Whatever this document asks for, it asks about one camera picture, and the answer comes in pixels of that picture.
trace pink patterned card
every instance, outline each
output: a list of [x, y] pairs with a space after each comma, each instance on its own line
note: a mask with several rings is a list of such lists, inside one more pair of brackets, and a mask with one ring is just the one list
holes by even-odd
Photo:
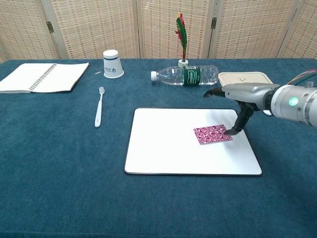
[[230, 135], [224, 135], [226, 130], [227, 129], [224, 125], [213, 125], [195, 128], [194, 133], [198, 139], [198, 142], [201, 145], [204, 145], [213, 142], [232, 140]]

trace teal tablecloth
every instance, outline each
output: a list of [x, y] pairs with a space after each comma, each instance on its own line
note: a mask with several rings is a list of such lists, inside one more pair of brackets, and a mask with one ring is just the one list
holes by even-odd
[[[87, 61], [72, 92], [0, 94], [0, 237], [317, 237], [316, 128], [255, 113], [246, 133], [264, 172], [259, 178], [127, 175], [135, 108], [239, 108], [229, 99], [204, 99], [210, 86], [151, 84], [151, 70], [177, 60], [122, 59], [118, 79], [95, 74], [102, 59], [36, 62]], [[25, 62], [35, 61], [0, 64], [0, 79]], [[285, 84], [317, 61], [190, 64], [261, 71]], [[106, 94], [96, 129], [100, 86]]]

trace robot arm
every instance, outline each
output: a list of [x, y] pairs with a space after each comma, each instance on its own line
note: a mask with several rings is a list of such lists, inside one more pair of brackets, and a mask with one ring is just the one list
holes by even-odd
[[238, 134], [255, 111], [270, 110], [281, 119], [298, 121], [317, 127], [317, 88], [308, 82], [306, 87], [265, 83], [228, 84], [204, 94], [226, 97], [238, 102], [241, 112], [234, 126], [225, 132]]

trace notebook spiral binding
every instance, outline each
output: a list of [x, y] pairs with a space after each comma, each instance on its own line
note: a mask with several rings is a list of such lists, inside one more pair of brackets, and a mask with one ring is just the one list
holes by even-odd
[[29, 87], [30, 91], [33, 91], [42, 81], [43, 79], [45, 79], [46, 76], [48, 76], [48, 74], [57, 66], [56, 63], [53, 63], [51, 65], [51, 67], [49, 67], [48, 70], [45, 71], [45, 73], [38, 79], [35, 81], [35, 83], [32, 84], [31, 87]]

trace upside-down paper cup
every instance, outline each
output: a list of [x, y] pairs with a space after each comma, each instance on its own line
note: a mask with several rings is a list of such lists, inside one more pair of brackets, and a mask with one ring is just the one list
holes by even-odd
[[106, 78], [118, 78], [124, 74], [118, 51], [107, 50], [104, 52], [104, 70]]

